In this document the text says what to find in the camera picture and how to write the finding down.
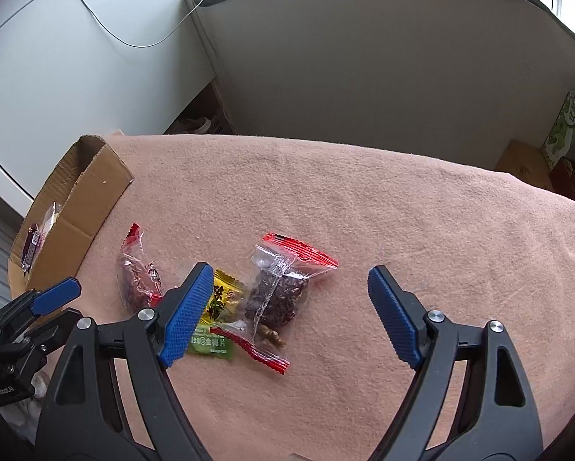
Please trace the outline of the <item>pink table cloth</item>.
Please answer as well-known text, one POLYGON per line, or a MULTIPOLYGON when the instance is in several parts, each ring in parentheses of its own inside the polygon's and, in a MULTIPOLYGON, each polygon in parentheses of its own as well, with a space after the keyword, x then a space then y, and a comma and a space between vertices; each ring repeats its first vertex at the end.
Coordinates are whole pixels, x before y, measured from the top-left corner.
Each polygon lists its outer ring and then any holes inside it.
POLYGON ((238 278, 269 232, 337 269, 311 288, 278 375, 242 352, 170 369, 217 460, 364 460, 412 378, 366 289, 375 265, 455 323, 501 320, 546 440, 575 413, 575 202, 507 174, 346 145, 227 135, 109 138, 133 174, 79 270, 77 308, 125 320, 116 255, 133 224, 171 285, 205 261, 238 278))

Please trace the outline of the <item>dried fruit red-edged bag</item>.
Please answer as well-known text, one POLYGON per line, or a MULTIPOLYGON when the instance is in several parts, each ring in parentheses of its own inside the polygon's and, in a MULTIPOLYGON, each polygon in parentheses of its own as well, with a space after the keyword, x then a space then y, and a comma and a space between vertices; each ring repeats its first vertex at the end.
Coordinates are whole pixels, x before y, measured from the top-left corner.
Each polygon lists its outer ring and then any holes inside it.
POLYGON ((253 360, 279 375, 289 361, 285 347, 293 323, 319 277, 338 268, 327 253, 287 235, 269 232, 250 256, 255 276, 246 285, 236 319, 213 325, 253 360))

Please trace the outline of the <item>Snickers bar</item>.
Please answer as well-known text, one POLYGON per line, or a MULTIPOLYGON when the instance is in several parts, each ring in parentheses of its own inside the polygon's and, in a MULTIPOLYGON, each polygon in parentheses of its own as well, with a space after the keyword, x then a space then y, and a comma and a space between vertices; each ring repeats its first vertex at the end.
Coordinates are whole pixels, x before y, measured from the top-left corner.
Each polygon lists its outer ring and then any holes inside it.
POLYGON ((24 273, 28 273, 31 269, 39 243, 40 229, 36 224, 32 224, 28 229, 21 257, 21 267, 24 273))

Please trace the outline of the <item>laundry basket under cabinet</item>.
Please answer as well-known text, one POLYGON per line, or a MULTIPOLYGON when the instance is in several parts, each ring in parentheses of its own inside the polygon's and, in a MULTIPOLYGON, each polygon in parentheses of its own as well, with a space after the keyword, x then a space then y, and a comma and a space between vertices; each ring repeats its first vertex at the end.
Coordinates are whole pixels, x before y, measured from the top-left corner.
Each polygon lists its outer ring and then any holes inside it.
POLYGON ((213 81, 189 102, 164 133, 235 134, 213 81))

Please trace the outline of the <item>green gift bag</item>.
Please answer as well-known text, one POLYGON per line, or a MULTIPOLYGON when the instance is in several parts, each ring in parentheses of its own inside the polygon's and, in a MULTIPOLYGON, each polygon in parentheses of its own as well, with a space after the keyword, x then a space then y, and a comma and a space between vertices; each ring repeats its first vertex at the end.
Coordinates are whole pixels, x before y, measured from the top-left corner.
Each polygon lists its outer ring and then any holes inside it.
POLYGON ((575 145, 575 91, 568 92, 558 116, 542 144, 542 156, 550 170, 575 145))

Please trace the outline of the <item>yellow candy packet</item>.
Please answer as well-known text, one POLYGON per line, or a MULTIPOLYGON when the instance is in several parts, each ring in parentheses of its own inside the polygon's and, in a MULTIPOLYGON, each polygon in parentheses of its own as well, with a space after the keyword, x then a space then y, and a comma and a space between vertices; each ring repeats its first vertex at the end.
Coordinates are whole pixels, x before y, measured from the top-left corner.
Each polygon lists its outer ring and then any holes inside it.
POLYGON ((222 270, 213 274, 213 290, 199 320, 202 326, 222 325, 236 319, 246 286, 222 270))

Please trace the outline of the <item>white cabinet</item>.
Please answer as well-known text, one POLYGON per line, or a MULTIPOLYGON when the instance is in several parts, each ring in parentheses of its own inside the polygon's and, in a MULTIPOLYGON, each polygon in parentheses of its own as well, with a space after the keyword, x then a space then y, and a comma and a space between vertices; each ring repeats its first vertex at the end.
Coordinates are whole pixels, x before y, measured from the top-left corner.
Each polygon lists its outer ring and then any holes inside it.
POLYGON ((163 133, 213 76, 186 0, 0 0, 0 197, 25 213, 80 136, 163 133))

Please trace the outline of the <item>dark date snack bag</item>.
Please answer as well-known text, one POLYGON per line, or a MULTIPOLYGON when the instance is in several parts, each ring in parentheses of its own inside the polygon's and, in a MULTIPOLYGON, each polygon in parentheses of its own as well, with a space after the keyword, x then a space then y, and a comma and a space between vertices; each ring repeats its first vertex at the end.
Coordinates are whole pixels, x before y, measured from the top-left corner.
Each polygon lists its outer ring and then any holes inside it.
POLYGON ((131 225, 119 248, 119 295, 130 313, 154 308, 163 298, 161 279, 155 264, 144 255, 144 230, 137 223, 131 225))

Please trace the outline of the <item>green mint packet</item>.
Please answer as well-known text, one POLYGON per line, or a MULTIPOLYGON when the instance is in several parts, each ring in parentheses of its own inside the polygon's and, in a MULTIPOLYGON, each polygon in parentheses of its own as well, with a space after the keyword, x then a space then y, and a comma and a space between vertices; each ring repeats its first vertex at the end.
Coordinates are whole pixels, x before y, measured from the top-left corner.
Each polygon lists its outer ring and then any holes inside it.
POLYGON ((199 323, 192 333, 186 352, 192 355, 231 360, 233 342, 224 335, 213 333, 211 326, 199 323))

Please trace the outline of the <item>cardboard box on floor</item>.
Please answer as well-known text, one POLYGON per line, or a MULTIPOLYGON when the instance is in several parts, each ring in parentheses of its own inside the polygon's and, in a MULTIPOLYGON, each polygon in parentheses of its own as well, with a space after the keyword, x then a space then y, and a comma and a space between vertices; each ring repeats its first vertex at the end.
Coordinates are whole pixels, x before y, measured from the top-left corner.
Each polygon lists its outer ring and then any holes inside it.
POLYGON ((508 173, 515 178, 546 191, 553 192, 549 177, 549 167, 536 149, 524 142, 513 139, 495 165, 498 172, 508 173))

